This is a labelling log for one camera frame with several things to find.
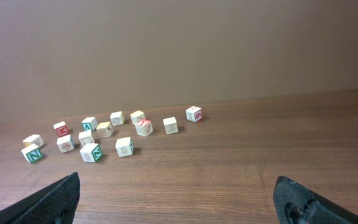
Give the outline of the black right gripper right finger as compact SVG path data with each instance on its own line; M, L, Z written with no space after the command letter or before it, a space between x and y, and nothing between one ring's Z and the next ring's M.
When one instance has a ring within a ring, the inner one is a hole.
M285 176L277 178L273 202L280 224L358 224L358 215Z

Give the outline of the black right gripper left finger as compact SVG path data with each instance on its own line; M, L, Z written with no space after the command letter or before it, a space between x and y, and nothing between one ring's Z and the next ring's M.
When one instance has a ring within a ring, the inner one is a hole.
M0 211L0 224L72 224L80 200L74 172Z

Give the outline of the white block with figure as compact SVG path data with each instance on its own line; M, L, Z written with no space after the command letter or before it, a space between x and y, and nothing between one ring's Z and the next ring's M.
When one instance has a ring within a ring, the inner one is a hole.
M57 139L57 146L61 153L66 153L75 148L75 143L72 136L68 134Z

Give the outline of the white block green N side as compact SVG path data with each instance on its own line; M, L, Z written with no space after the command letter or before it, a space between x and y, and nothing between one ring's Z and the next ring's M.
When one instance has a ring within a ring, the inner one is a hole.
M84 162L98 162L103 156L101 147L97 143L88 143L80 149L80 154Z

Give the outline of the white block with 9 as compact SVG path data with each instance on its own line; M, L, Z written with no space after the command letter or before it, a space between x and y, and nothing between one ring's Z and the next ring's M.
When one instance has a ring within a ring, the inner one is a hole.
M116 151L119 157L133 155L134 147L130 137L120 138L116 141Z

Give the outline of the white block red U side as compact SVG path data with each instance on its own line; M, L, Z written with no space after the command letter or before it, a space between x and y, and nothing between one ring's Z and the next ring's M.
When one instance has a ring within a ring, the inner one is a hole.
M174 134L178 132L177 121L175 117L163 119L166 134Z

